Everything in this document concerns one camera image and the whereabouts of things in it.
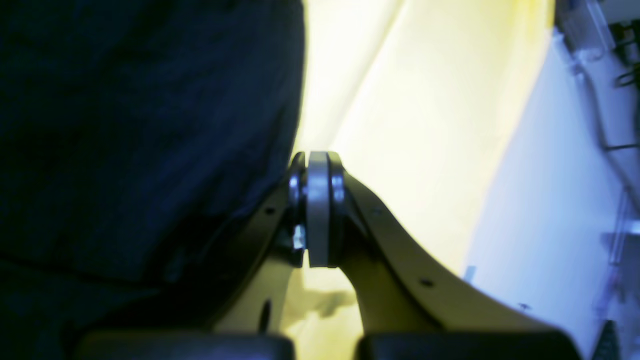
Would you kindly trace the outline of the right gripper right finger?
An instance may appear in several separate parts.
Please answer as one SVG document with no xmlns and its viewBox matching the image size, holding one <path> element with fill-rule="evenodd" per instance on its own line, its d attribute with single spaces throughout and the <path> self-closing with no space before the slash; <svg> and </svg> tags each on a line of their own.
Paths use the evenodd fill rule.
<svg viewBox="0 0 640 360">
<path fill-rule="evenodd" d="M 311 267 L 339 268 L 354 287 L 359 360 L 578 360 L 554 326 L 478 291 L 439 264 L 337 153 L 307 166 Z"/>
</svg>

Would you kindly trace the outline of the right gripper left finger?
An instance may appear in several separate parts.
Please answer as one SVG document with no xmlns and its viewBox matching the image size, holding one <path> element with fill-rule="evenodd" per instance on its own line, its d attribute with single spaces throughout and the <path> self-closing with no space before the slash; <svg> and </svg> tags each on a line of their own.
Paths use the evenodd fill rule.
<svg viewBox="0 0 640 360">
<path fill-rule="evenodd" d="M 212 255 L 195 287 L 181 285 L 125 309 L 87 333 L 77 360 L 294 360 L 281 335 L 290 276 L 306 246 L 295 240 L 301 219 L 306 155 L 251 215 L 237 237 Z"/>
</svg>

